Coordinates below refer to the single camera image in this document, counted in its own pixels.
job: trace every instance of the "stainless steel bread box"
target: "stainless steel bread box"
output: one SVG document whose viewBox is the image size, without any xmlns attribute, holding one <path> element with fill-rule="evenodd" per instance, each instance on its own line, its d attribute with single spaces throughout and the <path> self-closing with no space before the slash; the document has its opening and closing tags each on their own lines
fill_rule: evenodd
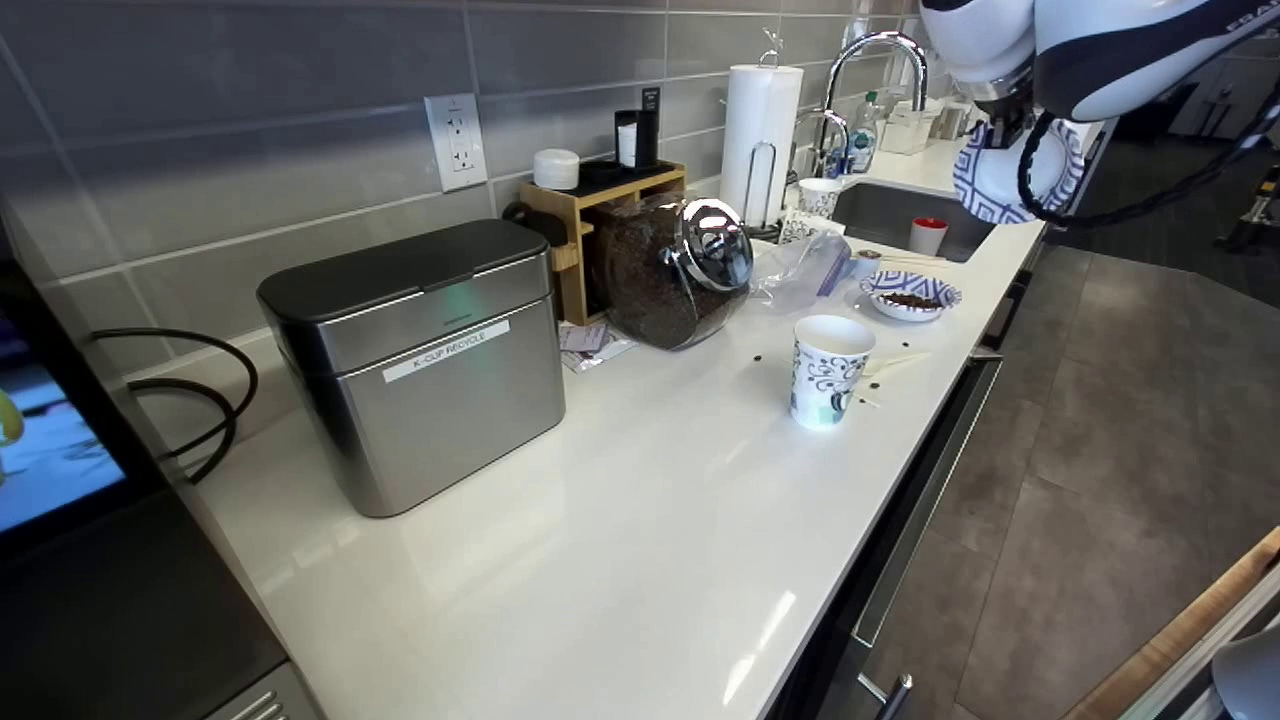
<svg viewBox="0 0 1280 720">
<path fill-rule="evenodd" d="M 258 282 L 365 514 L 394 514 L 565 416 L 546 243 L 479 221 Z"/>
</svg>

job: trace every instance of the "tile wall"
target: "tile wall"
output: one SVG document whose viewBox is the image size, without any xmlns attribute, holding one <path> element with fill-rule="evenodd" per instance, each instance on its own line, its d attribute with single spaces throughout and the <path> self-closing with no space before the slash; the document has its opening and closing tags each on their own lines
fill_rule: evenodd
<svg viewBox="0 0 1280 720">
<path fill-rule="evenodd" d="M 74 329 L 262 323 L 287 264 L 496 216 L 536 146 L 608 154 L 663 87 L 659 151 L 714 191 L 725 72 L 805 64 L 800 131 L 847 18 L 908 0 L 8 0 L 5 224 Z M 883 67 L 847 72 L 843 90 Z M 476 90 L 486 184 L 438 191 L 420 95 Z M 181 349 L 132 349 L 110 370 Z"/>
</svg>

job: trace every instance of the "sink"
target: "sink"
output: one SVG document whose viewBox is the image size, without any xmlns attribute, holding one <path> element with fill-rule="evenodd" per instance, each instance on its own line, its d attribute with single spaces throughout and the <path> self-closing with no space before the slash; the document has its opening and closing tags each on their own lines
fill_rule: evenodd
<svg viewBox="0 0 1280 720">
<path fill-rule="evenodd" d="M 943 216 L 947 241 L 937 254 L 965 264 L 993 232 L 993 224 L 966 216 L 958 198 L 883 188 L 883 184 L 851 184 L 838 191 L 833 221 L 843 224 L 847 236 L 890 243 L 912 253 L 912 216 Z"/>
</svg>

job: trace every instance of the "floor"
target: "floor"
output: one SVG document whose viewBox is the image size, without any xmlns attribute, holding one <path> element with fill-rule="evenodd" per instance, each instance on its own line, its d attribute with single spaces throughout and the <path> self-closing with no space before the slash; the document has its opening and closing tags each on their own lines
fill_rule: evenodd
<svg viewBox="0 0 1280 720">
<path fill-rule="evenodd" d="M 1167 181 L 1204 166 L 1216 151 L 1221 144 L 1181 141 L 1110 144 L 1107 162 L 1092 181 L 1087 210 L 1167 188 Z M 1272 154 L 1250 151 L 1221 171 L 1208 191 L 1193 191 L 1189 198 L 1174 198 L 1137 224 L 1070 232 L 1066 243 L 1143 264 L 1189 268 L 1280 309 L 1280 227 L 1242 253 L 1223 253 L 1216 243 L 1230 236 L 1272 162 L 1280 162 L 1280 146 Z"/>
<path fill-rule="evenodd" d="M 1196 210 L 1128 236 L 1208 243 L 1237 198 Z M 1063 715 L 1280 518 L 1276 434 L 1280 309 L 1121 253 L 1045 254 L 866 676 L 912 672 L 912 720 Z"/>
</svg>

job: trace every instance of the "kitchen counter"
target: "kitchen counter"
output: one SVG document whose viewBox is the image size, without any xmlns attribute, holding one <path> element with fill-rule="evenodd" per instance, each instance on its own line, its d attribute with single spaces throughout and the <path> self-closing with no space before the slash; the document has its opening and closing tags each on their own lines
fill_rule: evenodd
<svg viewBox="0 0 1280 720">
<path fill-rule="evenodd" d="M 866 181 L 947 191 L 950 151 Z M 872 318 L 827 434 L 789 419 L 794 309 L 752 295 L 699 349 L 566 369 L 560 427 L 394 518 L 352 511 L 294 388 L 201 504 L 337 720 L 758 715 L 1037 236 L 996 227 L 966 264 L 883 247 L 965 304 Z"/>
</svg>

